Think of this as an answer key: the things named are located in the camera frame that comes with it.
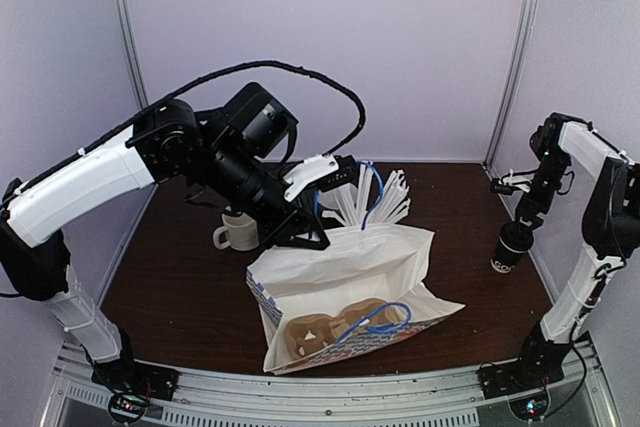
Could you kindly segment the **black paper coffee cup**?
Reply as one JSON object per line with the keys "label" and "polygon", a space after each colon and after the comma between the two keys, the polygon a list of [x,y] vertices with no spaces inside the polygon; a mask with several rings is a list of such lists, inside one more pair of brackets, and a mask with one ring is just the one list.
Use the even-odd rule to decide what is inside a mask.
{"label": "black paper coffee cup", "polygon": [[498,236],[498,241],[490,259],[491,266],[498,273],[508,274],[528,251],[512,252],[500,243]]}

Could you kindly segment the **checkered paper takeout bag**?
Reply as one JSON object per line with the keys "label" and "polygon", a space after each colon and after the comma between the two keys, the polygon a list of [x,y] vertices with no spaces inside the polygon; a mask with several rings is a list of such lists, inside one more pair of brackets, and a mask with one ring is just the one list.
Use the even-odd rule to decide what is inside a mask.
{"label": "checkered paper takeout bag", "polygon": [[[364,355],[406,340],[463,309],[427,289],[433,232],[395,224],[333,228],[323,251],[271,248],[246,272],[267,342],[263,370],[283,375]],[[347,305],[379,298],[410,310],[390,333],[352,333],[310,356],[294,359],[284,330],[299,316],[339,314]]]}

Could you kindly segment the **brown pulp cup carrier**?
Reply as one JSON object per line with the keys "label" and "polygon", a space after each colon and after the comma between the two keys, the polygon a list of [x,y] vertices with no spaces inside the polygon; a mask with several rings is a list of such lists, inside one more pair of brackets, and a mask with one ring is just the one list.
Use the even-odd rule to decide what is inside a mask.
{"label": "brown pulp cup carrier", "polygon": [[347,305],[336,316],[316,313],[290,320],[284,330],[285,345],[294,359],[300,359],[341,343],[352,333],[390,333],[409,318],[405,307],[368,298]]}

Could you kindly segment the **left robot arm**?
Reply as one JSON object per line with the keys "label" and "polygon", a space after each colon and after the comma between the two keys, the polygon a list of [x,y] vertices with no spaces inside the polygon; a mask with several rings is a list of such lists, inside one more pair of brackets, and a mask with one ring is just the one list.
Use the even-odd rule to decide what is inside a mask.
{"label": "left robot arm", "polygon": [[338,147],[299,162],[284,156],[266,163],[279,144],[296,142],[296,117],[256,82],[204,111],[176,90],[37,177],[8,185],[2,267],[19,295],[45,303],[91,361],[121,390],[133,391],[143,368],[124,332],[82,290],[63,228],[117,197],[180,176],[254,219],[263,245],[323,250],[324,229],[299,197],[351,182],[358,164]]}

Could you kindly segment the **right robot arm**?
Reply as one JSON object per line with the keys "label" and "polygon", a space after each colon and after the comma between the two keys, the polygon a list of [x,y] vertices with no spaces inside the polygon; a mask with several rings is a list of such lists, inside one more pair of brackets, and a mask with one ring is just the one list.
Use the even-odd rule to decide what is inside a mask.
{"label": "right robot arm", "polygon": [[584,319],[596,307],[614,274],[639,247],[639,165],[602,137],[592,123],[552,113],[531,135],[536,169],[509,172],[491,182],[496,194],[520,192],[513,220],[505,223],[491,256],[499,273],[510,272],[534,244],[562,180],[580,165],[595,181],[581,221],[582,248],[572,275],[553,307],[532,328],[512,377],[519,387],[535,387],[564,359]]}

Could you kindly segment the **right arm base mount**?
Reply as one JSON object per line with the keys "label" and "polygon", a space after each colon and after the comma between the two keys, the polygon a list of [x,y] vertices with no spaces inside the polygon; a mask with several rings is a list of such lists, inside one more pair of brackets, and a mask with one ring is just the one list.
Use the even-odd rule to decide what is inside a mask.
{"label": "right arm base mount", "polygon": [[516,376],[517,364],[482,364],[477,376],[483,396],[486,400],[506,397],[511,414],[520,421],[542,421],[551,410],[549,387],[563,380],[564,372],[559,369],[533,380],[522,380]]}

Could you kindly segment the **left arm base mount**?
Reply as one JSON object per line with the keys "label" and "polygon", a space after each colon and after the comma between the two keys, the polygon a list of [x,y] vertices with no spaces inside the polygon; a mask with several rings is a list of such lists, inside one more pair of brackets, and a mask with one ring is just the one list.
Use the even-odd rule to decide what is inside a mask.
{"label": "left arm base mount", "polygon": [[107,413],[113,421],[131,425],[148,414],[158,414],[158,401],[171,401],[179,380],[175,369],[135,361],[133,370],[92,363],[91,380],[111,393]]}

